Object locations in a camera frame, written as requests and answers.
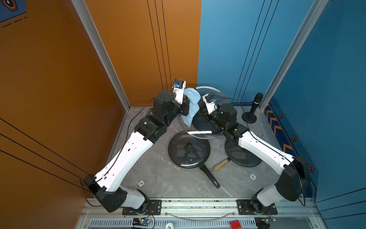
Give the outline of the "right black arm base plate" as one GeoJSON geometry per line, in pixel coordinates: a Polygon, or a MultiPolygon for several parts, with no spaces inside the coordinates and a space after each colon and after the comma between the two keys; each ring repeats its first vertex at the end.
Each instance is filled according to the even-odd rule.
{"type": "Polygon", "coordinates": [[[273,203],[268,207],[264,207],[260,213],[255,212],[254,207],[251,204],[251,200],[249,199],[238,199],[236,201],[237,210],[239,215],[277,215],[277,208],[276,205],[273,203]]]}

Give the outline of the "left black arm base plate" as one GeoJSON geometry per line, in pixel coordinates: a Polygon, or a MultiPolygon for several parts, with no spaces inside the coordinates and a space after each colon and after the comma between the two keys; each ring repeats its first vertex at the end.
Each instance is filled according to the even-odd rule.
{"type": "Polygon", "coordinates": [[[124,216],[149,215],[149,214],[156,216],[161,215],[161,210],[162,210],[162,201],[159,199],[153,199],[149,201],[148,207],[145,211],[135,210],[132,208],[123,208],[122,214],[124,216]]]}

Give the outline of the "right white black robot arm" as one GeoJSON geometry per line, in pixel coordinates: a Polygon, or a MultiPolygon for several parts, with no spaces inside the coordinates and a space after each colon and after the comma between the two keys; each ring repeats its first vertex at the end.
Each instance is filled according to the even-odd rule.
{"type": "Polygon", "coordinates": [[[199,107],[204,120],[212,121],[229,142],[254,154],[280,175],[275,184],[259,190],[252,197],[253,212],[262,214],[276,202],[296,201],[304,194],[310,184],[310,174],[303,156],[294,157],[261,141],[249,127],[237,122],[237,111],[230,103],[218,106],[215,102],[199,102],[199,107]]]}

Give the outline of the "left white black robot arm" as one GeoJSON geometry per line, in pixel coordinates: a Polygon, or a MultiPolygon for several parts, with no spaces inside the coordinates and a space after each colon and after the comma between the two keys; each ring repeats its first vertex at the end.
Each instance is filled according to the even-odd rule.
{"type": "Polygon", "coordinates": [[[188,115],[189,104],[183,89],[160,92],[117,155],[101,171],[87,175],[81,182],[108,212],[120,207],[146,211],[149,198],[139,189],[123,188],[121,183],[137,160],[167,132],[174,119],[188,115]]]}

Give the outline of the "light blue microfibre cloth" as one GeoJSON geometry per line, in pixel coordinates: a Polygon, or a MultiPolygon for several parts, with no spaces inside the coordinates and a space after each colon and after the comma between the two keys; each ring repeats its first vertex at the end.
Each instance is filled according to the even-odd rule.
{"type": "Polygon", "coordinates": [[[188,115],[183,116],[182,120],[188,127],[190,127],[194,116],[200,110],[198,102],[200,101],[201,96],[200,96],[199,92],[194,88],[184,89],[184,95],[186,95],[188,97],[190,104],[189,104],[188,115]]]}

